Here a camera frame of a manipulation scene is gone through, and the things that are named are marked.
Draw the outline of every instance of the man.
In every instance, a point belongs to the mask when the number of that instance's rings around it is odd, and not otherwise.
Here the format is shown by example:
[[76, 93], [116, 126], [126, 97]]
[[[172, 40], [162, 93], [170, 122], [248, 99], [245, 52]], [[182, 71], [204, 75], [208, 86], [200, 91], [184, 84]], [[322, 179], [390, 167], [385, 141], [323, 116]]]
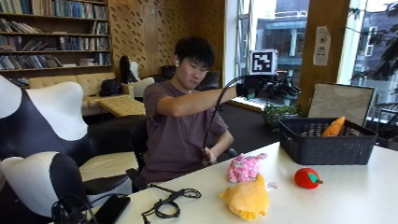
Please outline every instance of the man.
[[[222, 89], [196, 91], [216, 55], [209, 42], [200, 37], [181, 39], [174, 50], [176, 73], [169, 81], [152, 84], [144, 93], [148, 116], [148, 151], [142, 176], [161, 182], [201, 169], [204, 159], [217, 162], [233, 143], [222, 118], [216, 114], [209, 132], [217, 137], [212, 147], [202, 148], [204, 136]], [[221, 102], [237, 97], [237, 87], [226, 90]]]

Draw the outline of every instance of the white table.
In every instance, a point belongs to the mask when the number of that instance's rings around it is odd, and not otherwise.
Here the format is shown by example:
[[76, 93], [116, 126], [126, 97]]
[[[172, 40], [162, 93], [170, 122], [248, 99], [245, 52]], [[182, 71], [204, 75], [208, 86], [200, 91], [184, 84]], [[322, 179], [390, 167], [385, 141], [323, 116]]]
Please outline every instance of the white table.
[[[180, 217], [161, 219], [150, 215], [150, 223], [398, 223], [398, 152], [374, 147], [369, 165], [310, 166], [325, 181], [317, 189], [302, 189], [294, 184], [294, 172], [303, 166], [293, 162], [278, 143], [248, 155], [260, 152], [269, 154], [261, 163], [261, 173], [266, 181], [277, 183], [277, 189], [269, 191], [266, 217], [246, 221], [230, 212], [218, 197], [233, 185], [226, 181], [230, 162], [225, 161], [161, 184], [173, 190], [197, 189], [202, 196], [200, 199], [177, 198]], [[132, 194], [132, 202], [117, 224], [142, 223], [141, 212], [168, 195], [168, 192], [154, 188]]]

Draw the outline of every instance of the black plastic basket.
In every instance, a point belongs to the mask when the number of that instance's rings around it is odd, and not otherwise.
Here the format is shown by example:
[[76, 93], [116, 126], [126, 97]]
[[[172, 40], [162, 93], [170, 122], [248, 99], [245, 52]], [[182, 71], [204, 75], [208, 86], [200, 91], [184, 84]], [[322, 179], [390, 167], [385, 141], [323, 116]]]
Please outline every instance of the black plastic basket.
[[366, 165], [370, 160], [377, 133], [345, 121], [335, 137], [322, 137], [337, 118], [281, 119], [280, 145], [302, 165]]

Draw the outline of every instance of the bookshelf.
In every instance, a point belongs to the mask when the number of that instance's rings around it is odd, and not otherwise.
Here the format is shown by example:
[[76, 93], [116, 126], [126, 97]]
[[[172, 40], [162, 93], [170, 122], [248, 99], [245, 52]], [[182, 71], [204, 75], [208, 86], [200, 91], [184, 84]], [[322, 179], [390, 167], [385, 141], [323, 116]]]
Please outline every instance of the bookshelf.
[[0, 1], [1, 76], [110, 72], [110, 46], [108, 0]]

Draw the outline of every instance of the red apple toy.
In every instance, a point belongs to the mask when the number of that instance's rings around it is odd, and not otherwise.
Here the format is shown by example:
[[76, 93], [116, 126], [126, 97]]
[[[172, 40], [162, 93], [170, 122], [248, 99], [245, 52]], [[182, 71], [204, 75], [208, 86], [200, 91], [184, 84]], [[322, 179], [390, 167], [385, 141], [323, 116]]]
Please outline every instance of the red apple toy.
[[311, 168], [301, 168], [296, 171], [294, 181], [297, 186], [305, 189], [315, 189], [323, 181], [319, 179], [318, 172]]

